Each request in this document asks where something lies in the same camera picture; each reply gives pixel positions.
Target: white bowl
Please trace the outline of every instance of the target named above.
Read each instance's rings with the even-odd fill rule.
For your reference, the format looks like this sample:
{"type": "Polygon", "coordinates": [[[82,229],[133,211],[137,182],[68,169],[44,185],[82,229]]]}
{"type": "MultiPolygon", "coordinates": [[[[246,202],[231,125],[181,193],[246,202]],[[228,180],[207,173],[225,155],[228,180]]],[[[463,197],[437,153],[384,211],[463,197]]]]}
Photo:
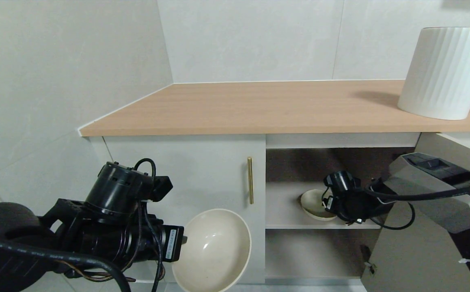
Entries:
{"type": "Polygon", "coordinates": [[[223,292],[242,276],[251,253],[248,225],[237,213],[212,209],[185,226],[186,244],[172,264],[177,284],[186,292],[223,292]]]}
{"type": "Polygon", "coordinates": [[[327,212],[322,201],[324,197],[330,195],[332,195],[330,189],[325,194],[322,190],[309,190],[300,197],[300,205],[307,216],[320,221],[330,221],[336,218],[336,214],[327,212]]]}

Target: cabinet door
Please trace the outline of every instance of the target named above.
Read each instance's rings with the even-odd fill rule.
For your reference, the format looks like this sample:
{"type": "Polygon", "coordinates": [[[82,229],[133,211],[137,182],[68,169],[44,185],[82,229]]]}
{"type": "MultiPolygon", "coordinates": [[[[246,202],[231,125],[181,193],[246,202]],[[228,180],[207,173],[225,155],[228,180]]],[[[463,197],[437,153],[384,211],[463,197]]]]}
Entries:
{"type": "MultiPolygon", "coordinates": [[[[239,283],[265,278],[266,139],[264,135],[182,135],[105,137],[112,158],[133,166],[139,159],[155,161],[157,175],[169,176],[174,189],[149,212],[165,224],[185,226],[195,215],[213,208],[239,214],[250,227],[252,251],[239,283]],[[248,194],[248,157],[253,159],[254,204],[248,194]]],[[[150,165],[139,170],[150,173],[150,165]]],[[[165,280],[174,281],[165,265],[165,280]]]]}
{"type": "MultiPolygon", "coordinates": [[[[423,133],[415,151],[447,160],[470,170],[470,133],[423,133]]],[[[386,220],[402,226],[410,220],[406,203],[397,203],[386,220]]],[[[404,230],[383,229],[378,237],[362,283],[368,292],[469,291],[470,272],[459,264],[461,254],[448,232],[418,212],[404,230]]]]}

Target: wooden countertop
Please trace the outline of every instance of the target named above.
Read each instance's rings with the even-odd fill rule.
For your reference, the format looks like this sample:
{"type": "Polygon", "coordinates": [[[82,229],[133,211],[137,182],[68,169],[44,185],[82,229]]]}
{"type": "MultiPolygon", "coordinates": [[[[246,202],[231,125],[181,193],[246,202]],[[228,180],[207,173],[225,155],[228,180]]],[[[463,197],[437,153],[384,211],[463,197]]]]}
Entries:
{"type": "Polygon", "coordinates": [[[80,129],[83,136],[470,131],[397,108],[404,81],[174,84],[80,129]]]}

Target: label sticker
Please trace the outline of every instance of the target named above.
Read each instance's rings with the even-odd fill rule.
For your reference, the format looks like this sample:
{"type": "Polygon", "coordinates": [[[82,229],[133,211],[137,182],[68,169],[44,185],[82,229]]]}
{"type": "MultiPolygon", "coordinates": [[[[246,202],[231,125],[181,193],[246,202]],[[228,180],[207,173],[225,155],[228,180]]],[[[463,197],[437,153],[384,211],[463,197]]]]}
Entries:
{"type": "Polygon", "coordinates": [[[170,237],[168,238],[168,247],[166,248],[166,258],[167,259],[172,259],[172,252],[174,251],[174,242],[175,242],[175,236],[177,235],[177,230],[172,229],[170,231],[170,237]]]}
{"type": "Polygon", "coordinates": [[[332,206],[332,196],[329,197],[329,200],[327,202],[327,209],[331,209],[331,206],[332,206]]]}

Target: white wall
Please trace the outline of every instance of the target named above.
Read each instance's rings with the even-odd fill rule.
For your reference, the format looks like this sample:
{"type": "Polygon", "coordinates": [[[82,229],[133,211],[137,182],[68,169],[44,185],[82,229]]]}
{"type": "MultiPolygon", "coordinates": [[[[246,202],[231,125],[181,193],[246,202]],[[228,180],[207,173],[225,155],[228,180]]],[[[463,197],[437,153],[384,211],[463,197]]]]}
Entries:
{"type": "Polygon", "coordinates": [[[470,0],[160,0],[176,83],[405,78],[428,26],[470,0]]]}
{"type": "MultiPolygon", "coordinates": [[[[103,161],[75,129],[171,83],[155,0],[0,1],[0,201],[84,200],[103,161]]],[[[69,283],[28,291],[117,290],[69,283]]]]}

